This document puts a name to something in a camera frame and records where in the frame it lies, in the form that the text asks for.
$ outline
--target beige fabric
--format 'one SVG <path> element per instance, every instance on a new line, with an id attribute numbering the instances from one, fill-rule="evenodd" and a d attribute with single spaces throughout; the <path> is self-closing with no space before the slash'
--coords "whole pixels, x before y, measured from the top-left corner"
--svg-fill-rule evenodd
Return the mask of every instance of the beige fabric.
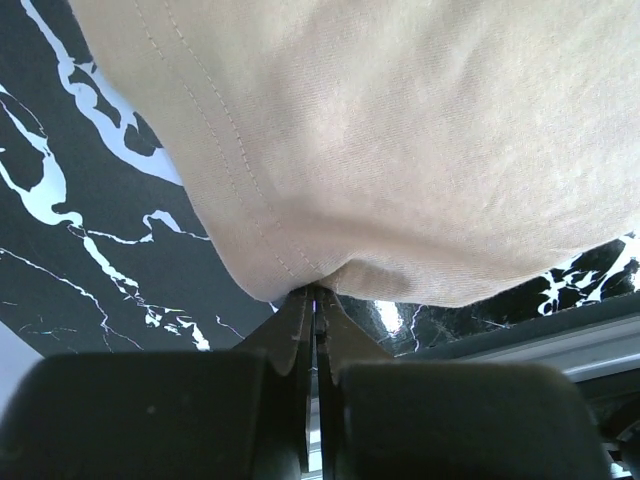
<path id="1" fill-rule="evenodd" d="M 71 0 L 235 280 L 457 306 L 640 220 L 633 0 Z"/>

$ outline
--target stitching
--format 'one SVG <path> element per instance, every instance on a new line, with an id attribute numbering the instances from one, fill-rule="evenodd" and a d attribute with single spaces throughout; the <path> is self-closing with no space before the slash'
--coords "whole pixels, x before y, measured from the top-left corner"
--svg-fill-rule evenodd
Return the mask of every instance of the stitching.
<path id="1" fill-rule="evenodd" d="M 142 10 L 140 9 L 140 5 L 138 4 L 138 0 L 133 0 L 133 3 L 136 6 L 136 10 L 138 12 L 138 16 L 140 17 L 140 20 L 142 21 L 142 26 L 144 28 L 144 31 L 145 31 L 146 35 L 147 35 L 147 38 L 149 39 L 149 42 L 151 42 L 151 45 L 153 45 L 153 48 L 156 50 L 156 52 L 158 52 L 158 55 L 160 55 L 160 58 L 167 63 L 167 66 L 169 67 L 169 69 L 173 71 L 173 69 L 171 68 L 171 65 L 169 64 L 169 62 L 167 61 L 166 57 L 164 56 L 164 54 L 160 50 L 160 47 L 158 46 L 156 41 L 151 36 L 151 33 L 149 32 L 149 26 L 147 25 L 147 22 L 145 21 L 144 16 L 142 15 Z M 184 80 L 182 80 L 182 77 L 180 77 L 178 75 L 178 78 L 180 80 L 180 83 L 182 83 L 182 86 L 184 87 L 184 89 L 187 91 L 187 93 L 191 97 L 191 100 L 193 100 L 193 103 L 195 104 L 196 108 L 200 112 L 200 115 L 202 116 L 202 118 L 204 119 L 205 123 L 207 124 L 207 127 L 209 127 L 209 131 L 211 132 L 211 135 L 213 136 L 213 138 L 214 138 L 214 140 L 216 142 L 216 145 L 218 147 L 218 151 L 220 152 L 220 155 L 222 155 L 222 159 L 224 160 L 224 168 L 225 168 L 225 170 L 227 172 L 227 175 L 229 176 L 229 180 L 231 182 L 231 187 L 233 188 L 233 191 L 236 194 L 236 197 L 238 197 L 238 200 L 240 201 L 240 204 L 244 208 L 244 210 L 247 213 L 247 215 L 249 215 L 249 217 L 251 217 L 253 219 L 253 223 L 256 226 L 256 229 L 258 230 L 258 233 L 260 234 L 260 236 L 264 240 L 265 244 L 271 250 L 271 253 L 273 253 L 273 255 L 276 257 L 278 262 L 280 262 L 280 264 L 289 273 L 289 275 L 291 275 L 293 278 L 296 278 L 296 276 L 289 269 L 289 267 L 287 267 L 287 265 L 285 265 L 285 263 L 282 261 L 282 259 L 273 250 L 273 248 L 271 247 L 271 245 L 269 244 L 269 242 L 265 238 L 264 234 L 262 233 L 262 229 L 260 228 L 260 225 L 258 224 L 257 220 L 255 219 L 255 217 L 253 215 L 251 215 L 251 212 L 249 211 L 249 209 L 245 205 L 244 201 L 242 200 L 242 197 L 240 196 L 240 193 L 238 192 L 238 189 L 236 188 L 236 184 L 233 181 L 233 177 L 231 176 L 231 172 L 229 171 L 229 163 L 227 161 L 227 157 L 225 156 L 224 152 L 222 151 L 222 146 L 220 145 L 220 141 L 218 140 L 218 136 L 216 135 L 215 131 L 213 130 L 213 126 L 211 125 L 211 122 L 209 122 L 209 119 L 207 118 L 206 114 L 202 110 L 202 107 L 200 107 L 200 104 L 196 100 L 196 97 L 193 95 L 193 92 L 191 91 L 191 89 L 187 86 L 187 84 L 184 82 Z"/>
<path id="2" fill-rule="evenodd" d="M 216 86 L 213 84 L 213 80 L 211 79 L 211 75 L 209 75 L 209 72 L 207 71 L 207 69 L 204 67 L 204 65 L 202 64 L 202 62 L 200 61 L 200 58 L 198 58 L 198 56 L 195 54 L 195 52 L 191 49 L 191 46 L 187 43 L 187 40 L 184 38 L 184 35 L 182 35 L 182 32 L 180 31 L 180 29 L 178 28 L 178 24 L 176 23 L 176 20 L 173 16 L 173 13 L 171 11 L 171 7 L 169 7 L 169 2 L 167 2 L 166 0 L 164 1 L 164 6 L 167 9 L 167 13 L 169 15 L 169 19 L 171 20 L 171 23 L 173 24 L 173 28 L 176 31 L 176 33 L 178 34 L 178 37 L 180 38 L 180 41 L 184 44 L 184 46 L 187 48 L 187 50 L 189 51 L 189 53 L 191 54 L 191 56 L 193 57 L 193 59 L 196 61 L 196 63 L 200 66 L 200 69 L 202 70 L 202 73 L 204 73 L 207 81 L 209 82 L 209 85 L 211 85 L 211 88 L 213 89 L 213 91 L 215 92 L 216 96 L 218 97 L 218 100 L 220 101 L 220 105 L 222 105 L 222 108 L 224 109 L 224 112 L 227 114 L 227 118 L 229 119 L 229 123 L 231 123 L 231 127 L 233 128 L 234 133 L 236 134 L 236 140 L 238 141 L 238 147 L 240 147 L 240 155 L 242 157 L 242 160 L 244 161 L 244 166 L 247 169 L 247 172 L 249 173 L 249 175 L 251 176 L 251 180 L 253 181 L 253 185 L 256 189 L 256 191 L 258 192 L 258 195 L 260 195 L 260 198 L 262 198 L 262 201 L 264 202 L 264 204 L 267 206 L 267 209 L 269 210 L 269 212 L 273 215 L 273 217 L 275 218 L 276 221 L 276 226 L 278 227 L 278 229 L 282 232 L 284 232 L 284 229 L 282 228 L 282 224 L 280 223 L 280 221 L 278 220 L 278 216 L 276 215 L 276 213 L 273 210 L 273 207 L 269 204 L 269 202 L 267 202 L 267 199 L 265 198 L 265 196 L 262 194 L 262 190 L 260 189 L 260 187 L 258 186 L 258 181 L 255 177 L 255 175 L 253 174 L 253 171 L 251 170 L 251 167 L 249 166 L 249 161 L 247 159 L 247 152 L 244 149 L 244 144 L 242 143 L 242 138 L 240 136 L 240 132 L 238 131 L 238 128 L 235 124 L 235 122 L 233 121 L 233 118 L 231 117 L 231 113 L 229 112 L 229 109 L 227 108 L 226 103 L 224 102 L 224 100 L 222 99 L 222 95 L 220 95 L 220 92 L 218 91 L 218 89 L 216 88 Z M 320 273 L 320 271 L 318 271 L 318 269 L 309 261 L 309 259 L 307 258 L 307 256 L 304 254 L 304 252 L 298 247 L 298 245 L 293 242 L 290 238 L 289 240 L 291 241 L 291 243 L 293 244 L 293 246 L 295 247 L 295 249 L 298 251 L 298 253 L 300 254 L 300 256 L 304 259 L 304 261 L 307 263 L 307 265 L 309 265 L 311 268 L 313 268 L 313 270 L 315 270 L 316 273 L 318 273 L 319 275 L 322 275 L 322 273 Z"/>

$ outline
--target beige cloth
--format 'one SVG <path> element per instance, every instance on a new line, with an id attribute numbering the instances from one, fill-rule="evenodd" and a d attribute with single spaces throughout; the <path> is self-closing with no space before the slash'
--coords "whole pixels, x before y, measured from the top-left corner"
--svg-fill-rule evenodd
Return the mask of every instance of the beige cloth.
<path id="1" fill-rule="evenodd" d="M 634 0 L 71 0 L 238 284 L 458 306 L 640 221 Z"/>

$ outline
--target marble pattern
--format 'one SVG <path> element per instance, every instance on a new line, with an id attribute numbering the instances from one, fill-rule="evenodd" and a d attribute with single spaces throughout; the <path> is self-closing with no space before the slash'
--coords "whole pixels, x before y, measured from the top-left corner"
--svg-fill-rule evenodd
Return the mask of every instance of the marble pattern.
<path id="1" fill-rule="evenodd" d="M 224 269 L 151 129 L 92 61 L 68 5 L 0 18 L 0 321 L 43 355 L 208 351 L 277 308 Z M 344 298 L 396 355 L 638 290 L 633 234 L 462 309 Z"/>

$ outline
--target gray surface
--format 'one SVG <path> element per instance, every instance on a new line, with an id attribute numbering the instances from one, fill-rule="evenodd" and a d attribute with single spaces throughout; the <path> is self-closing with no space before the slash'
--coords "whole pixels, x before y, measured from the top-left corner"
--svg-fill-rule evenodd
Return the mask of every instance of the gray surface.
<path id="1" fill-rule="evenodd" d="M 11 398 L 20 379 L 42 356 L 0 322 L 0 411 Z"/>

